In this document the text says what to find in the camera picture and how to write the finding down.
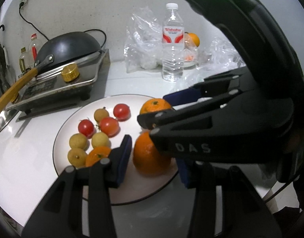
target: gold knob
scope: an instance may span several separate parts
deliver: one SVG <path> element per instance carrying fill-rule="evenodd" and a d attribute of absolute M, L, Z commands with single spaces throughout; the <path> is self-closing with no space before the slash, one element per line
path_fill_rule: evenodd
<path fill-rule="evenodd" d="M 62 69 L 62 78 L 65 82 L 71 82 L 79 76 L 79 70 L 76 63 L 71 63 Z"/>

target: white wall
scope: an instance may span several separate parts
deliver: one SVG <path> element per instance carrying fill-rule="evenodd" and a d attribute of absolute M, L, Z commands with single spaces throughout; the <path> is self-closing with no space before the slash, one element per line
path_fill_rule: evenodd
<path fill-rule="evenodd" d="M 18 15 L 21 0 L 12 0 L 1 21 L 6 31 L 1 33 L 1 42 L 7 48 L 11 65 L 17 74 L 20 49 L 28 47 L 30 36 L 36 31 Z M 106 47 L 110 49 L 112 60 L 123 59 L 126 25 L 135 7 L 149 6 L 162 22 L 165 4 L 176 2 L 188 32 L 197 33 L 201 47 L 208 45 L 214 36 L 221 32 L 208 23 L 202 16 L 192 11 L 184 0 L 29 0 L 23 9 L 23 16 L 35 24 L 48 38 L 71 31 L 84 31 L 101 28 L 108 35 Z M 100 33 L 91 33 L 102 43 Z"/>
<path fill-rule="evenodd" d="M 304 72 L 304 9 L 298 0 L 260 0 L 282 28 Z"/>
<path fill-rule="evenodd" d="M 106 47 L 112 60 L 123 59 L 125 28 L 135 7 L 148 5 L 162 20 L 167 2 L 177 2 L 188 32 L 201 38 L 201 47 L 207 46 L 214 36 L 222 33 L 203 17 L 194 13 L 184 0 L 29 0 L 23 15 L 49 38 L 71 31 L 101 28 L 108 34 Z M 304 10 L 297 0 L 261 0 L 277 20 L 289 42 L 296 50 L 304 70 Z M 9 60 L 17 73 L 20 49 L 28 46 L 36 31 L 18 15 L 20 0 L 7 0 L 2 8 L 1 42 L 8 50 Z M 100 33 L 91 33 L 103 41 Z"/>

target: power cord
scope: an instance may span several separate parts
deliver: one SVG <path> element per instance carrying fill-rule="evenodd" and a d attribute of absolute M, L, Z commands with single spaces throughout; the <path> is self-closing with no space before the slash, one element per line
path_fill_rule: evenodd
<path fill-rule="evenodd" d="M 22 8 L 23 5 L 24 5 L 24 2 L 21 2 L 21 3 L 19 4 L 19 14 L 20 14 L 21 18 L 22 18 L 26 23 L 29 23 L 30 25 L 32 25 L 33 28 L 35 28 L 43 37 L 46 38 L 47 41 L 49 41 L 49 38 L 48 38 L 46 35 L 44 35 L 37 27 L 35 27 L 35 26 L 33 25 L 33 23 L 27 21 L 27 20 L 22 16 L 22 14 L 21 14 L 21 8 Z M 106 41 L 107 41 L 107 35 L 106 35 L 106 33 L 105 33 L 103 30 L 97 29 L 97 28 L 88 29 L 88 30 L 85 30 L 84 32 L 89 32 L 89 31 L 99 31 L 99 32 L 101 32 L 101 33 L 105 36 L 105 40 L 104 40 L 103 44 L 101 45 L 101 47 L 103 47 L 103 46 L 105 45 Z"/>
<path fill-rule="evenodd" d="M 300 168 L 298 169 L 298 171 L 296 171 L 296 173 L 294 174 L 294 176 L 287 182 L 285 183 L 280 189 L 278 189 L 272 196 L 270 196 L 269 198 L 267 198 L 264 203 L 268 203 L 270 200 L 272 200 L 275 196 L 277 196 L 280 192 L 282 192 L 287 186 L 289 186 L 301 173 L 302 169 L 304 168 L 304 163 L 303 165 L 300 166 Z"/>
<path fill-rule="evenodd" d="M 105 40 L 104 40 L 104 42 L 102 43 L 102 46 L 101 46 L 103 48 L 103 46 L 105 45 L 105 43 L 107 41 L 106 33 L 103 30 L 97 29 L 97 28 L 88 29 L 88 30 L 85 30 L 84 32 L 89 32 L 89 31 L 100 31 L 105 36 Z"/>
<path fill-rule="evenodd" d="M 44 35 L 41 31 L 39 31 L 38 28 L 35 27 L 35 26 L 33 25 L 33 23 L 27 21 L 27 20 L 22 16 L 22 14 L 21 14 L 21 8 L 22 8 L 23 5 L 24 5 L 24 2 L 21 2 L 21 3 L 19 4 L 19 14 L 20 14 L 21 18 L 22 18 L 26 23 L 29 23 L 30 25 L 32 25 L 33 28 L 35 28 L 43 37 L 46 38 L 47 41 L 49 41 L 49 38 L 48 38 L 46 35 Z"/>

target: tangerine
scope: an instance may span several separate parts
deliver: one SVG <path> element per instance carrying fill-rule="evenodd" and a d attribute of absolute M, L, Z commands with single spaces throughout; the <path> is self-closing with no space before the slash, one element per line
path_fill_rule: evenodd
<path fill-rule="evenodd" d="M 189 36 L 192 38 L 194 44 L 199 47 L 199 44 L 201 43 L 201 41 L 199 40 L 199 37 L 195 34 L 195 33 L 187 33 L 189 34 Z"/>
<path fill-rule="evenodd" d="M 133 164 L 139 173 L 157 176 L 168 169 L 171 157 L 161 155 L 150 139 L 149 132 L 144 132 L 135 142 Z"/>
<path fill-rule="evenodd" d="M 95 163 L 97 163 L 102 158 L 108 157 L 111 152 L 111 148 L 109 147 L 96 147 L 94 148 L 87 156 L 86 158 L 86 167 L 93 166 Z"/>
<path fill-rule="evenodd" d="M 141 107 L 140 114 L 171 109 L 172 106 L 163 98 L 152 98 L 146 101 Z"/>

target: cherry tomato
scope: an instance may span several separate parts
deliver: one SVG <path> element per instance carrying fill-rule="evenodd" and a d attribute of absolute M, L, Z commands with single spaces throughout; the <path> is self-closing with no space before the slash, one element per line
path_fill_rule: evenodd
<path fill-rule="evenodd" d="M 117 104 L 113 109 L 114 116 L 118 121 L 125 121 L 130 118 L 130 108 L 126 104 Z"/>
<path fill-rule="evenodd" d="M 90 139 L 96 132 L 96 129 L 90 120 L 84 119 L 78 124 L 78 131 Z"/>
<path fill-rule="evenodd" d="M 109 138 L 117 135 L 120 131 L 119 122 L 112 117 L 103 118 L 99 123 L 99 128 Z"/>

